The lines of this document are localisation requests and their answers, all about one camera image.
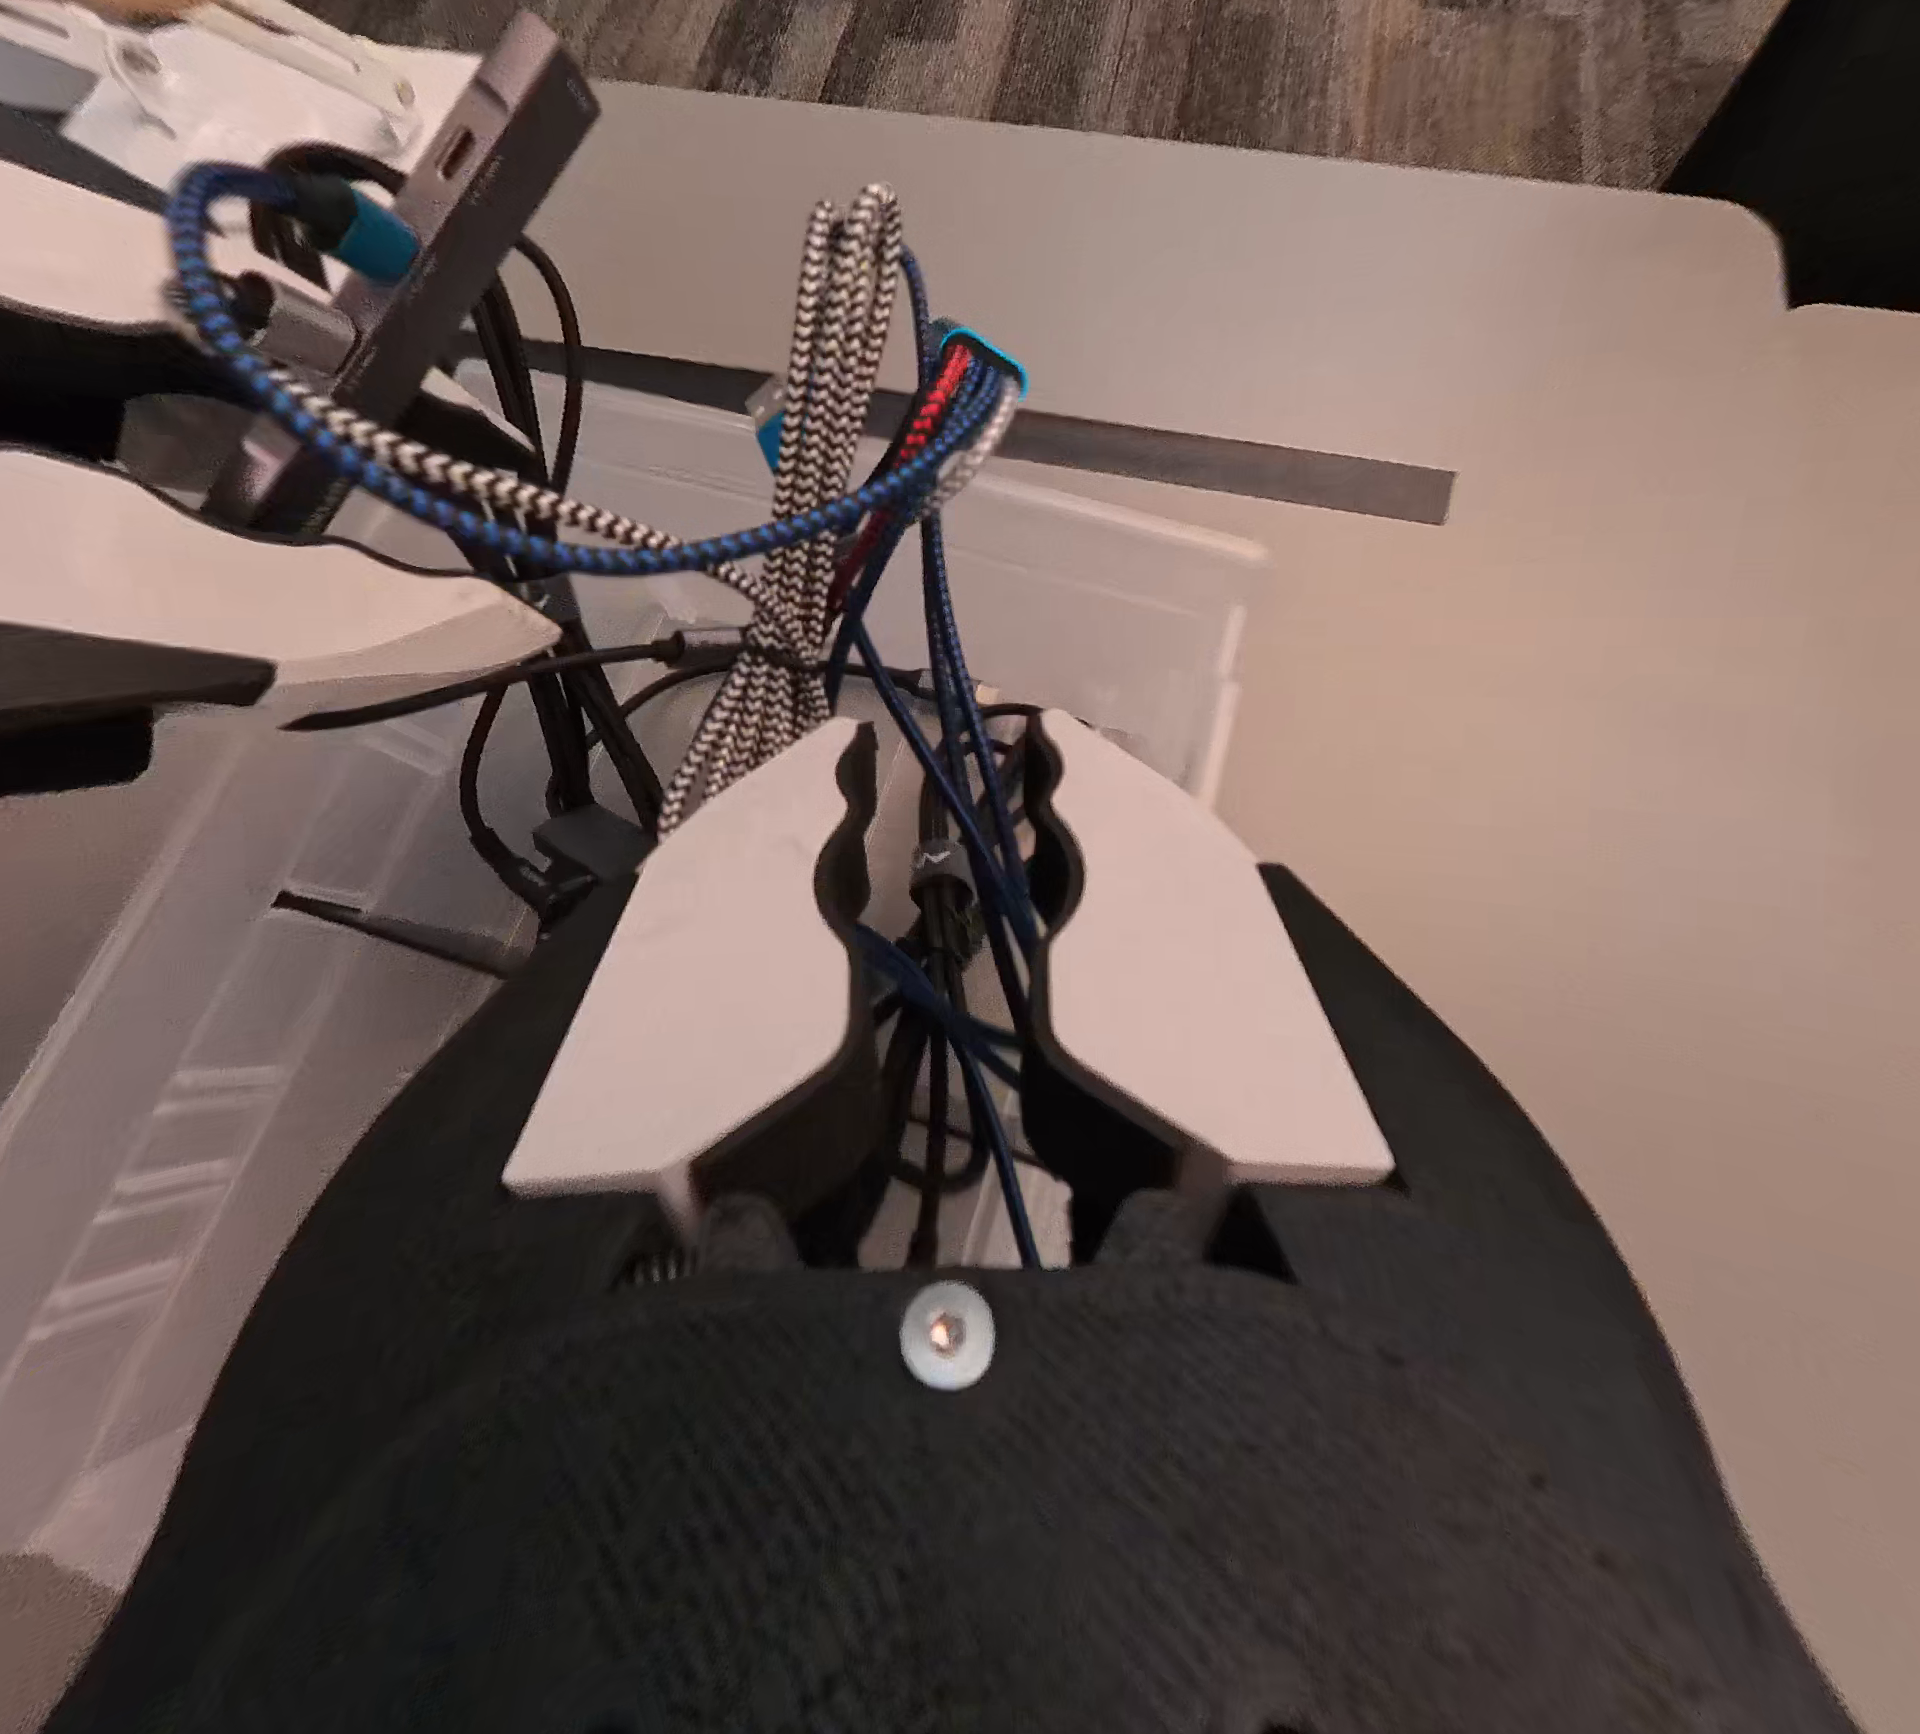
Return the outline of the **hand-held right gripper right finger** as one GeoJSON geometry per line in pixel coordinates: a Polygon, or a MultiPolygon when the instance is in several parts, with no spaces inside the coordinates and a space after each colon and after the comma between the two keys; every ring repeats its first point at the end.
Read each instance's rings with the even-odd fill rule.
{"type": "Polygon", "coordinates": [[[1065,708],[1027,723],[1038,1061],[1188,1186],[1376,1186],[1394,1157],[1253,849],[1065,708]]]}

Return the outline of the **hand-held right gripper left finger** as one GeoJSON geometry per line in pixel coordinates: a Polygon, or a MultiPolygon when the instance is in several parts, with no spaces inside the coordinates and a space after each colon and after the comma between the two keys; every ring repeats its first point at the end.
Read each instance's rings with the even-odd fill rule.
{"type": "Polygon", "coordinates": [[[825,1201],[887,1126],[859,932],[871,722],[831,717],[639,869],[513,1145],[518,1195],[825,1201]]]}

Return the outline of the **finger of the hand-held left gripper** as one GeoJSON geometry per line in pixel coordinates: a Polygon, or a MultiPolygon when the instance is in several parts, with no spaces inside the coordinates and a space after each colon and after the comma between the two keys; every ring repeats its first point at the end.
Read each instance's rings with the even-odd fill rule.
{"type": "Polygon", "coordinates": [[[232,532],[128,473],[3,452],[3,629],[62,632],[254,658],[252,705],[337,713],[535,662],[563,629],[524,598],[362,545],[232,532]]]}
{"type": "MultiPolygon", "coordinates": [[[[5,162],[3,444],[23,452],[239,452],[258,405],[179,329],[167,193],[137,203],[5,162]]],[[[397,430],[444,452],[527,444],[453,386],[397,430]]]]}

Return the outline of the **grey USB hub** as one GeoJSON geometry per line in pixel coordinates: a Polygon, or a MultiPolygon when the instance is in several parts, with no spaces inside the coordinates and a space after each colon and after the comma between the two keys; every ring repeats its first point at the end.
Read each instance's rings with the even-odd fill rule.
{"type": "MultiPolygon", "coordinates": [[[[364,271],[359,257],[348,264],[332,306],[348,327],[347,351],[306,379],[335,403],[397,425],[596,118],[598,101],[564,41],[542,17],[521,11],[453,99],[388,210],[359,217],[372,229],[359,257],[388,265],[401,255],[401,237],[413,251],[397,277],[364,271]]],[[[271,353],[239,332],[204,243],[217,203],[286,207],[290,186],[290,175],[257,166],[199,162],[171,192],[167,233],[192,329],[257,403],[204,511],[224,526],[294,535],[324,526],[348,477],[292,431],[271,353]]]]}

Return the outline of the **clear plastic bin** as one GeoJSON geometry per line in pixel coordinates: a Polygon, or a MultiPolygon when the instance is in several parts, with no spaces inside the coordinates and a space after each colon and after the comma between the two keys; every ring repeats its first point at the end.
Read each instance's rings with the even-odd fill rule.
{"type": "MultiPolygon", "coordinates": [[[[1212,799],[1261,550],[997,457],[945,509],[973,679],[1212,799]]],[[[574,490],[760,521],[743,414],[588,388],[574,490]]],[[[524,951],[468,839],[475,702],[331,734],[163,715],[131,786],[5,799],[5,1556],[127,1585],[282,1249],[499,985],[282,894],[524,951]]]]}

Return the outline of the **white stand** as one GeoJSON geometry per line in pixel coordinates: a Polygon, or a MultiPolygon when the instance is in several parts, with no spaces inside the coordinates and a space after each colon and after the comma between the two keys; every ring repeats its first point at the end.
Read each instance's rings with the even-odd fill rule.
{"type": "Polygon", "coordinates": [[[87,154],[155,187],[191,162],[305,144],[411,166],[477,69],[477,56],[348,33],[284,0],[151,26],[3,2],[5,144],[87,154]]]}

